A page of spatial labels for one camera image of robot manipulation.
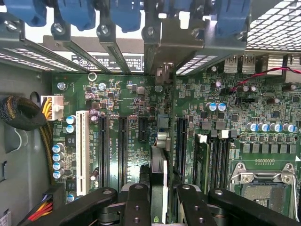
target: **power connector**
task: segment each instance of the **power connector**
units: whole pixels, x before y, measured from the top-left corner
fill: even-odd
[[[51,111],[49,111],[49,116],[47,117],[48,121],[62,120],[64,113],[64,97],[63,96],[41,96],[41,103],[45,99],[50,99],[48,104],[51,103]]]

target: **motherboard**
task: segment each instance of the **motherboard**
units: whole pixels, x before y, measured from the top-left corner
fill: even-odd
[[[66,184],[67,202],[139,182],[156,146],[183,183],[204,193],[226,188],[293,218],[301,90],[254,79],[231,91],[249,76],[204,72],[165,85],[152,76],[53,76],[54,95],[64,99],[63,120],[54,122],[63,153],[56,180]]]

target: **white pci slot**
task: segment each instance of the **white pci slot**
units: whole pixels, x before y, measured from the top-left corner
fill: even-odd
[[[76,195],[86,195],[90,189],[89,111],[76,112]]]

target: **gray case wall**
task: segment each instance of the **gray case wall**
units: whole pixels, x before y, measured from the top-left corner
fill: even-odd
[[[20,95],[30,98],[51,93],[51,76],[0,64],[0,97]],[[45,150],[38,130],[28,132],[28,144],[20,150],[6,153],[4,122],[0,120],[0,180],[3,179],[3,162],[6,179],[0,182],[0,218],[11,211],[15,226],[41,201],[49,187]]]

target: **white power connector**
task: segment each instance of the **white power connector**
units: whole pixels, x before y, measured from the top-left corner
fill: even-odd
[[[41,104],[46,98],[50,98],[51,115],[48,121],[62,120],[64,113],[64,97],[63,96],[41,96]]]

